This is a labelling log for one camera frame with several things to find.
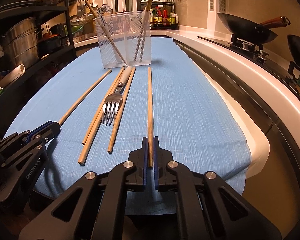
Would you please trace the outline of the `wooden chopstick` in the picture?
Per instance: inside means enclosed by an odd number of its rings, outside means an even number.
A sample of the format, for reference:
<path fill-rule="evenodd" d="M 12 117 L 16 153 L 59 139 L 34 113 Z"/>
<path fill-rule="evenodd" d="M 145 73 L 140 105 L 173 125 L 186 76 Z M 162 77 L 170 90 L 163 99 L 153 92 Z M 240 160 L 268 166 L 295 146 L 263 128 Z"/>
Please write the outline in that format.
<path fill-rule="evenodd" d="M 77 108 L 77 106 L 89 95 L 89 93 L 101 82 L 103 81 L 109 74 L 111 70 L 108 70 L 105 74 L 103 74 L 99 79 L 97 79 L 66 111 L 66 113 L 59 119 L 58 123 L 60 126 L 64 124 L 66 119 L 70 116 L 70 114 Z"/>
<path fill-rule="evenodd" d="M 109 145 L 108 145 L 108 149 L 107 149 L 109 154 L 112 154 L 112 152 L 113 152 L 115 139 L 116 139 L 116 136 L 117 136 L 117 132 L 119 130 L 119 126 L 120 126 L 121 118 L 122 118 L 122 115 L 123 115 L 123 111 L 125 109 L 125 104 L 126 104 L 127 97 L 128 97 L 128 94 L 129 94 L 130 86 L 132 84 L 135 69 L 136 69 L 135 67 L 132 68 L 132 72 L 129 76 L 125 91 L 123 93 L 123 99 L 122 99 L 121 106 L 119 107 L 118 114 L 117 114 L 116 118 L 114 119 L 113 130 L 112 130 L 112 133 L 111 133 L 111 137 L 110 137 L 110 141 L 109 141 Z"/>
<path fill-rule="evenodd" d="M 153 167 L 153 98 L 152 98 L 151 67 L 148 67 L 148 144 L 149 144 L 149 167 Z"/>
<path fill-rule="evenodd" d="M 138 53 L 140 51 L 139 61 L 142 62 L 144 43 L 145 43 L 145 35 L 146 35 L 146 25 L 149 22 L 149 13 L 150 13 L 152 1 L 153 0 L 148 0 L 147 5 L 146 5 L 144 17 L 142 20 L 142 26 L 141 26 L 141 30 L 139 32 L 138 42 L 137 42 L 137 46 L 136 46 L 136 50 L 135 50 L 135 54 L 134 54 L 134 61 L 136 61 L 138 59 Z"/>
<path fill-rule="evenodd" d="M 115 45 L 113 39 L 110 36 L 110 32 L 109 30 L 105 27 L 105 25 L 102 24 L 102 22 L 99 20 L 96 12 L 94 12 L 92 6 L 89 4 L 88 0 L 84 0 L 86 5 L 88 6 L 89 10 L 91 11 L 91 13 L 94 16 L 94 19 L 96 20 L 96 22 L 98 23 L 98 25 L 100 26 L 100 28 L 102 29 L 102 31 L 104 32 L 104 34 L 106 35 L 109 43 L 111 44 L 112 48 L 116 51 L 117 55 L 119 55 L 119 57 L 121 58 L 121 60 L 125 63 L 125 65 L 128 65 L 124 59 L 124 57 L 122 56 L 122 54 L 120 53 L 119 49 L 117 48 L 117 46 Z"/>
<path fill-rule="evenodd" d="M 92 128 L 93 128 L 93 125 L 94 125 L 94 123 L 95 123 L 95 121 L 96 121 L 96 119 L 97 119 L 97 117 L 98 117 L 100 111 L 102 110 L 102 107 L 103 107 L 103 104 L 104 104 L 104 101 L 105 101 L 106 97 L 111 93 L 111 90 L 114 88 L 114 86 L 115 86 L 117 80 L 119 79 L 119 77 L 121 76 L 121 74 L 122 74 L 122 72 L 123 72 L 124 70 L 125 70 L 125 67 L 122 67 L 122 68 L 120 69 L 119 73 L 118 73 L 117 76 L 115 77 L 113 83 L 111 84 L 110 88 L 108 89 L 108 91 L 106 92 L 104 98 L 102 99 L 100 105 L 98 106 L 98 108 L 97 108 L 97 110 L 96 110 L 96 113 L 95 113 L 95 115 L 94 115 L 94 117 L 93 117 L 93 119 L 92 119 L 92 121 L 91 121 L 91 123 L 90 123 L 88 129 L 87 129 L 87 132 L 86 132 L 86 134 L 85 134 L 85 136 L 84 136 L 84 138 L 83 138 L 83 141 L 82 141 L 82 144 L 83 144 L 83 145 L 86 143 L 86 141 L 87 141 L 87 139 L 88 139 L 88 137 L 89 137 L 89 134 L 90 134 L 90 132 L 91 132 L 91 130 L 92 130 Z"/>

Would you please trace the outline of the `white handled metal fork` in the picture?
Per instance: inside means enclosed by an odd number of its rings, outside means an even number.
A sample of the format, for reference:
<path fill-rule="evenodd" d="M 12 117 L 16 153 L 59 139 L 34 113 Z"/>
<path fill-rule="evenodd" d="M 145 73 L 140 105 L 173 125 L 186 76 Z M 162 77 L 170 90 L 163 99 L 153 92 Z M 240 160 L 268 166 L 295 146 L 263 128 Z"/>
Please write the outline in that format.
<path fill-rule="evenodd" d="M 122 72 L 119 83 L 115 87 L 115 91 L 109 94 L 103 104 L 103 115 L 102 115 L 102 124 L 103 125 L 111 125 L 113 120 L 115 119 L 118 111 L 120 102 L 122 100 L 122 91 L 129 79 L 129 76 L 132 71 L 132 66 L 128 66 Z"/>

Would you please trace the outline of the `blue table cloth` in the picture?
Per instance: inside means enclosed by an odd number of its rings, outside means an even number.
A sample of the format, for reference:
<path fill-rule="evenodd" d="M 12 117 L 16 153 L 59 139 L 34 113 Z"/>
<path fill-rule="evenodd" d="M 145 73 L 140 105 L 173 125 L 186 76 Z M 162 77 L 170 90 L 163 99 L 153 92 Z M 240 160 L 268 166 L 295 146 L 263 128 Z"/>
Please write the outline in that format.
<path fill-rule="evenodd" d="M 150 66 L 136 68 L 117 133 L 114 150 L 107 148 L 111 127 L 101 126 L 85 165 L 78 164 L 90 122 L 118 74 L 103 68 L 98 48 L 72 61 L 49 80 L 23 107 L 7 134 L 33 130 L 58 121 L 93 83 L 88 94 L 61 126 L 48 147 L 50 163 L 35 188 L 57 197 L 85 172 L 102 174 L 128 159 L 147 135 L 147 86 L 153 89 L 154 135 L 161 148 L 191 171 L 214 171 L 243 193 L 251 154 L 244 133 L 217 90 L 171 38 L 154 37 Z"/>

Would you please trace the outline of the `white paper roll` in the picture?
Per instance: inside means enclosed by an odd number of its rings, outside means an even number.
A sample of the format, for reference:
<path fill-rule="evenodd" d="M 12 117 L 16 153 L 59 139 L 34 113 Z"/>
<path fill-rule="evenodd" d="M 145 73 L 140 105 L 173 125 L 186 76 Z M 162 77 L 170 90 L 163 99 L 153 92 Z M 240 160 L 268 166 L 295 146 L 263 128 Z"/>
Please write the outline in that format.
<path fill-rule="evenodd" d="M 20 64 L 0 80 L 0 87 L 5 88 L 25 73 L 25 66 Z"/>

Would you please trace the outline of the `black shelving rack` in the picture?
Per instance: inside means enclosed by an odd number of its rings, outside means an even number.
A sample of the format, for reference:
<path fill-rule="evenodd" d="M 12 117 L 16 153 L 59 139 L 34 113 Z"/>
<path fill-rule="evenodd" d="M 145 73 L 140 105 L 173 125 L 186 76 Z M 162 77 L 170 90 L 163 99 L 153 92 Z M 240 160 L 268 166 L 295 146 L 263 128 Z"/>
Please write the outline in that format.
<path fill-rule="evenodd" d="M 39 30 L 35 25 L 35 21 L 35 17 L 29 17 L 16 24 L 18 28 L 21 28 L 23 23 L 30 25 L 30 27 L 17 35 L 13 40 L 6 44 L 5 47 L 0 47 L 0 58 L 6 55 L 9 57 L 11 64 L 14 65 L 14 68 L 0 80 L 0 96 L 5 90 L 17 87 L 38 70 L 45 67 L 47 64 L 50 64 L 60 56 L 71 52 L 72 59 L 74 60 L 76 58 L 73 44 L 61 46 L 53 53 L 46 53 L 43 56 L 40 56 L 38 54 L 38 47 L 47 44 L 49 41 L 58 38 L 59 36 L 52 35 L 50 38 L 39 41 Z"/>

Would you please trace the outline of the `stainless steel stock pot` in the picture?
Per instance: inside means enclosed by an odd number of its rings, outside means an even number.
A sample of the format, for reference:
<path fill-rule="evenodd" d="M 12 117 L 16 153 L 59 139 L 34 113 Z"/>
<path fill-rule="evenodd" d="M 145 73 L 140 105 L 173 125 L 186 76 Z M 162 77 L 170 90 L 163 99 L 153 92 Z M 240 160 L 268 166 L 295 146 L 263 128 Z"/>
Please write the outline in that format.
<path fill-rule="evenodd" d="M 6 32 L 2 45 L 11 69 L 20 64 L 26 69 L 34 65 L 39 60 L 36 18 L 29 17 L 15 24 Z"/>

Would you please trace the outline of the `clear plastic utensil holder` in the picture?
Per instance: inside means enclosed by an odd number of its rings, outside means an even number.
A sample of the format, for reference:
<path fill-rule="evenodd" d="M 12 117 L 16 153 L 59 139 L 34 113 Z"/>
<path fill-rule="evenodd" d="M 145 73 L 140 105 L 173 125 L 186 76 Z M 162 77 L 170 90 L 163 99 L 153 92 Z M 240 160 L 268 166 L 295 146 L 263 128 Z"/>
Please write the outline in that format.
<path fill-rule="evenodd" d="M 119 49 L 120 53 L 122 54 L 128 65 L 125 65 L 123 61 L 117 62 L 111 44 L 109 43 L 104 32 L 95 20 L 98 46 L 100 49 L 102 64 L 105 69 L 118 68 L 124 66 L 146 66 L 151 64 L 152 52 L 150 21 L 146 25 L 146 35 L 142 62 L 139 61 L 140 51 L 138 53 L 138 59 L 134 61 L 134 54 L 138 42 L 139 32 L 142 26 L 144 12 L 145 11 L 143 10 L 123 12 L 119 14 L 104 16 L 107 22 L 107 27 L 110 31 L 111 38 L 113 39 L 115 45 Z"/>

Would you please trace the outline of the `white hanging ladle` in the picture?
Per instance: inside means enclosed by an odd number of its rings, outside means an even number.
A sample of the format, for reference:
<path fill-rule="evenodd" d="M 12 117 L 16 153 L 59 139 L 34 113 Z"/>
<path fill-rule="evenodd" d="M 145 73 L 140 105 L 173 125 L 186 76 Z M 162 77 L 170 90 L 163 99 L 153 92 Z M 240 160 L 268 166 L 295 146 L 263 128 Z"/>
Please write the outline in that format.
<path fill-rule="evenodd" d="M 95 0 L 93 0 L 93 2 L 92 2 L 92 7 L 93 8 L 97 8 L 98 7 L 98 3 Z"/>

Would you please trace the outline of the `black gas stove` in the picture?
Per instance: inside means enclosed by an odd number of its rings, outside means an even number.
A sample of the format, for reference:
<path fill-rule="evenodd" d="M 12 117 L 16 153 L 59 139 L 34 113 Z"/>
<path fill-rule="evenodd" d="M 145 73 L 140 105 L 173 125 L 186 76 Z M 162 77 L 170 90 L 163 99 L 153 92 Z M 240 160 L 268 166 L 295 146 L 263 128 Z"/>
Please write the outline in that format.
<path fill-rule="evenodd" d="M 289 90 L 291 90 L 300 100 L 300 86 L 298 85 L 298 77 L 300 74 L 300 67 L 293 61 L 290 61 L 287 68 L 282 64 L 278 64 L 269 58 L 269 53 L 253 43 L 245 41 L 240 38 L 232 38 L 231 41 L 223 41 L 217 38 L 198 36 L 199 39 L 206 40 L 227 48 L 242 57 L 257 64 L 280 82 L 282 82 Z"/>

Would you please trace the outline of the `black spice rack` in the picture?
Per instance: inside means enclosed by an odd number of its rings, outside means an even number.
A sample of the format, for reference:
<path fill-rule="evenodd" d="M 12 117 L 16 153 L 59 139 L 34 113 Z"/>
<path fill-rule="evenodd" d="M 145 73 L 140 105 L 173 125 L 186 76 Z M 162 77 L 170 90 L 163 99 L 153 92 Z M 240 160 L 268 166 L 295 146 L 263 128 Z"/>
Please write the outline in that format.
<path fill-rule="evenodd" d="M 174 0 L 153 0 L 150 8 L 151 29 L 179 30 Z"/>

